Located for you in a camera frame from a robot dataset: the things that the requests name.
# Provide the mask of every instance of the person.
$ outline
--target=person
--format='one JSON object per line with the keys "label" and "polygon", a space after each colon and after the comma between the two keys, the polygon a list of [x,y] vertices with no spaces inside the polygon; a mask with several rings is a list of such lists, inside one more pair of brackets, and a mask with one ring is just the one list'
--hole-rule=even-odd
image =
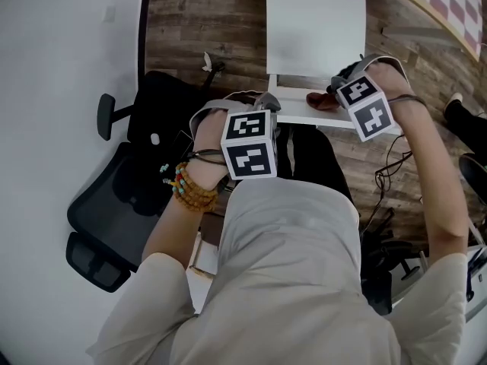
{"label": "person", "polygon": [[484,143],[487,119],[472,115],[463,106],[463,96],[459,93],[453,94],[448,100],[443,109],[443,116],[448,129],[473,151],[482,165],[487,165],[487,148]]}
{"label": "person", "polygon": [[[388,98],[414,94],[389,65],[373,64],[368,74]],[[288,179],[244,180],[235,188],[218,274],[199,315],[185,269],[202,213],[175,192],[137,274],[88,350],[94,362],[453,363],[465,323],[466,202],[426,107],[405,101],[391,109],[418,168],[430,268],[387,318],[361,293],[358,212],[329,142],[316,132],[316,141],[307,142],[309,156],[294,153],[295,179],[288,173]],[[225,119],[217,111],[202,121],[195,151],[220,148]],[[295,144],[303,137],[295,132]],[[227,174],[198,160],[186,172],[207,191]]]}

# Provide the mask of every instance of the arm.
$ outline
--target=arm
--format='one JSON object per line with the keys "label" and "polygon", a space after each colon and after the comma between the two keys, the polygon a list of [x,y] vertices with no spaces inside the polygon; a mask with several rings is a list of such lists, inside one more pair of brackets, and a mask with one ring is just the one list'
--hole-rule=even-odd
{"label": "arm", "polygon": [[[196,134],[194,151],[221,149],[220,140],[226,118],[226,112],[217,111],[201,122]],[[186,171],[197,185],[203,189],[211,190],[225,177],[228,169],[221,165],[192,160],[188,163]],[[145,244],[142,261],[150,254],[160,252],[173,257],[184,268],[187,268],[201,219],[201,212],[190,211],[174,197],[171,198]]]}
{"label": "arm", "polygon": [[[375,64],[368,74],[389,99],[414,94],[392,66]],[[418,168],[431,264],[449,254],[466,253],[469,230],[465,196],[428,110],[420,103],[399,102],[391,104],[391,111],[404,131]]]}

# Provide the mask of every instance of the wooden floor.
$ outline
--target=wooden floor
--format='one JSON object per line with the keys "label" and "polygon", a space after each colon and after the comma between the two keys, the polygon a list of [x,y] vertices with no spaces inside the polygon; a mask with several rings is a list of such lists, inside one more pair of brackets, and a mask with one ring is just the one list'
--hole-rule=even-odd
{"label": "wooden floor", "polygon": [[[484,18],[487,18],[487,0],[483,1]],[[477,63],[458,49],[398,43],[380,34],[380,29],[387,24],[437,25],[407,0],[367,0],[367,52],[391,54],[403,62],[416,93],[428,102],[431,115],[457,166],[458,157],[468,149],[446,130],[441,110],[454,91],[464,95],[464,105],[472,112],[480,113],[482,107],[487,108],[487,52],[482,53],[481,62]],[[190,84],[201,85],[207,75],[202,70],[204,52],[214,62],[226,64],[223,75],[214,81],[214,96],[236,90],[265,90],[268,79],[266,0],[150,0],[146,71],[165,71]],[[366,221],[379,199],[374,172],[385,164],[393,136],[382,135],[362,143],[353,131],[323,130],[335,149],[361,219]],[[390,159],[399,159],[407,150],[408,145],[401,138]],[[462,182],[470,216],[478,222],[487,210]],[[393,177],[392,187],[377,219],[386,208],[395,208],[395,236],[423,247],[426,238],[420,197],[418,176],[411,159]]]}

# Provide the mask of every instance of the wire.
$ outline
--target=wire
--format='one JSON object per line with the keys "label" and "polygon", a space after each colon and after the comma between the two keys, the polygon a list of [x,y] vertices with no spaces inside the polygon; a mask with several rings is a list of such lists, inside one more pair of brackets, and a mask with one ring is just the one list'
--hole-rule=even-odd
{"label": "wire", "polygon": [[190,153],[187,154],[186,159],[191,160],[194,158],[195,160],[200,160],[200,161],[207,162],[207,163],[213,163],[214,165],[222,165],[223,167],[227,166],[227,164],[225,162],[207,160],[207,159],[203,158],[203,156],[205,156],[205,155],[221,155],[222,156],[223,151],[212,150],[212,149],[205,149],[205,150],[200,150],[200,151],[191,151]]}
{"label": "wire", "polygon": [[[399,169],[401,169],[401,166],[403,163],[408,160],[412,156],[411,151],[406,151],[402,153],[402,158],[391,165],[389,165],[389,155],[390,152],[393,150],[393,147],[397,140],[399,138],[402,138],[404,135],[400,135],[394,139],[394,142],[391,144],[389,151],[387,152],[386,156],[386,166],[377,170],[375,172],[375,183],[377,187],[380,189],[380,198],[379,202],[375,205],[374,210],[372,211],[371,216],[369,217],[367,223],[365,224],[364,228],[361,231],[361,236],[365,233],[365,231],[369,228],[369,226],[372,223],[372,220],[374,219],[375,214],[379,211],[380,205],[382,204],[382,201],[384,200],[384,196],[386,195],[387,192],[390,191],[390,187],[392,185],[392,180],[390,179],[391,176],[399,172]],[[389,169],[392,167],[397,167],[392,173],[389,172]]]}

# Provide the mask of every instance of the black office chair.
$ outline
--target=black office chair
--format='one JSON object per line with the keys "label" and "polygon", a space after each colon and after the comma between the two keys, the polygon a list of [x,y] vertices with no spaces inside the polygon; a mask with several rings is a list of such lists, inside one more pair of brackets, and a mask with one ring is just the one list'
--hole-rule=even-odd
{"label": "black office chair", "polygon": [[117,111],[113,97],[100,98],[98,133],[109,140],[112,124],[131,116],[128,142],[69,206],[68,221],[76,232],[66,248],[70,266],[99,288],[114,292],[137,271],[145,242],[172,196],[163,179],[175,177],[175,166],[193,146],[189,120],[223,69],[217,64],[201,90],[150,71],[134,104]]}
{"label": "black office chair", "polygon": [[408,280],[418,270],[409,268],[406,259],[418,258],[419,251],[409,242],[393,240],[393,232],[385,233],[388,224],[394,217],[394,210],[387,210],[387,218],[373,232],[365,232],[362,238],[361,254],[361,288],[369,305],[379,315],[391,313],[392,304],[392,271],[401,264],[405,274],[401,280]]}

